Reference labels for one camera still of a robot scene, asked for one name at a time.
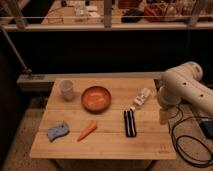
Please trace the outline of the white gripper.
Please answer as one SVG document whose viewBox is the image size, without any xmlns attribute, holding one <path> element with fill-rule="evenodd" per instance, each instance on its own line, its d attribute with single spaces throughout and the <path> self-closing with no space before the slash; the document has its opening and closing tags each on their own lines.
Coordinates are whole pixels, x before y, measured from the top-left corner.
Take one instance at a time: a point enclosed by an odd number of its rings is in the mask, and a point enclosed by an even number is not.
<svg viewBox="0 0 213 171">
<path fill-rule="evenodd" d="M 164 125 L 168 122 L 169 112 L 172 110 L 173 105 L 164 102 L 160 102 L 159 105 L 161 107 L 161 111 L 159 112 L 159 122 L 161 125 Z"/>
</svg>

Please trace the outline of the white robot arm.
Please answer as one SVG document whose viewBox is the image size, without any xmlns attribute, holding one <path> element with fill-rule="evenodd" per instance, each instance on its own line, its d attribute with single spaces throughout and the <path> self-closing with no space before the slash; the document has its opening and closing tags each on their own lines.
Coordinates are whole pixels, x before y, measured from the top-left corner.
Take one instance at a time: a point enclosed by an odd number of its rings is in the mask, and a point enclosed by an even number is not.
<svg viewBox="0 0 213 171">
<path fill-rule="evenodd" d="M 162 84 L 157 92 L 161 124 L 168 122 L 170 110 L 182 99 L 213 116 L 213 90 L 200 83 L 202 76 L 203 70 L 196 62 L 183 63 L 162 74 Z"/>
</svg>

